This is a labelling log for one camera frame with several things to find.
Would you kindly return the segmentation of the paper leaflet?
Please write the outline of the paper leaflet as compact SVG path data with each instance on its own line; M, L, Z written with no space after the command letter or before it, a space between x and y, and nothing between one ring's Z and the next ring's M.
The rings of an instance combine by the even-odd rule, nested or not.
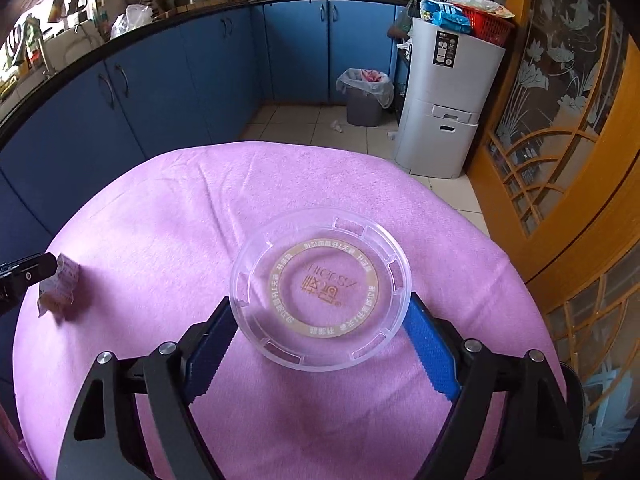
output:
M43 316L50 312L62 318L74 302L80 265L63 254L58 255L55 263L54 274L39 284L38 315Z

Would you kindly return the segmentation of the clear round plastic lid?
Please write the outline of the clear round plastic lid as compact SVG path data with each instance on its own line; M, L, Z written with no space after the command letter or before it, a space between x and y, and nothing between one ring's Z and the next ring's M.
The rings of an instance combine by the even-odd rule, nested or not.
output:
M390 232L361 214L310 208L250 233L229 299L239 329L267 359L336 372L390 343L411 292L409 260Z

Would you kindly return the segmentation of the black trash bin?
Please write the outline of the black trash bin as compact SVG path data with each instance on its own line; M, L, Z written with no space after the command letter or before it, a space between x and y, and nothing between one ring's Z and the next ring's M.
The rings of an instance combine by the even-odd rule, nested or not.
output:
M556 436L553 441L560 446L564 455L579 454L579 442L584 432L586 420L586 397L582 383L575 371L566 363L561 364L561 372L566 387L566 414L573 427L575 439L570 440L565 431Z

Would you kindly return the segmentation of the blue kitchen cabinets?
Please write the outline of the blue kitchen cabinets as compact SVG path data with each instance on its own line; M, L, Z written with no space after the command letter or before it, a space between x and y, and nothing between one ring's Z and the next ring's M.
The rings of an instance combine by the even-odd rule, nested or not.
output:
M177 13L83 55L1 122L1 258L159 154L236 140L266 104L335 105L349 68L390 73L402 0L253 0Z

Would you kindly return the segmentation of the pink tablecloth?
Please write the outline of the pink tablecloth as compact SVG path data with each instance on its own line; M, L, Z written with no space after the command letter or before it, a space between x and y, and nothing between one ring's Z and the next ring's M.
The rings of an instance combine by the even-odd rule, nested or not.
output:
M396 322L392 281L493 352L547 327L509 257L390 162L238 142L157 156L71 212L50 251L80 267L70 310L29 292L13 348L24 445L53 478L96 356L145 356L224 297L239 331L192 413L230 479L409 479L450 410L434 360Z

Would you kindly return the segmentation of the orange wooden glass door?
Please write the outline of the orange wooden glass door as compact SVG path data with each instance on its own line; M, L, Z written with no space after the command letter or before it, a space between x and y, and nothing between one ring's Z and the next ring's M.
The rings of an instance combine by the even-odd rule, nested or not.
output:
M515 29L468 175L584 388L600 469L639 427L639 0L506 0Z

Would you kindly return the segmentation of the grey bin with liner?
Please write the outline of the grey bin with liner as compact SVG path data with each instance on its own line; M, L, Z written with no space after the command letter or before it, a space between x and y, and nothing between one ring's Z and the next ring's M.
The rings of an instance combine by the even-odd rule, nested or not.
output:
M346 99L347 122L358 127L378 126L394 100L392 80L379 70L348 68L338 76L335 89Z

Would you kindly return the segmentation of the white storage cabinet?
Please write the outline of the white storage cabinet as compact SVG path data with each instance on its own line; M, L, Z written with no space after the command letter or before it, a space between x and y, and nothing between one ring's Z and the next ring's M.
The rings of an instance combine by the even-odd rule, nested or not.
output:
M410 174L455 179L473 142L504 49L412 20L408 86L394 161Z

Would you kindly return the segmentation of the white plastic bag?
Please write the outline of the white plastic bag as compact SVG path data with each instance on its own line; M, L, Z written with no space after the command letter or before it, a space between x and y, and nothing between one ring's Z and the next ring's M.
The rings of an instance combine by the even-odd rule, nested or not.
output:
M123 14L120 14L111 28L111 38L122 36L126 32L151 24L153 9L143 4L130 4Z

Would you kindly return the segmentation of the red plastic basket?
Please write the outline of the red plastic basket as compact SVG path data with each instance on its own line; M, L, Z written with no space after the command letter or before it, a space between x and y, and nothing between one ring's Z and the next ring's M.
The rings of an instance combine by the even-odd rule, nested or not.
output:
M504 47L514 31L515 25L495 14L456 3L471 24L472 35L480 40Z

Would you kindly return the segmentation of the blue plastic bag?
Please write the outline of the blue plastic bag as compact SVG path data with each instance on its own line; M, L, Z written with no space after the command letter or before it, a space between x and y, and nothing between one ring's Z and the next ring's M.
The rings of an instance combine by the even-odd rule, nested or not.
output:
M423 21L450 30L450 32L461 32L467 35L472 32L470 19L453 4L435 0L421 0L420 14Z

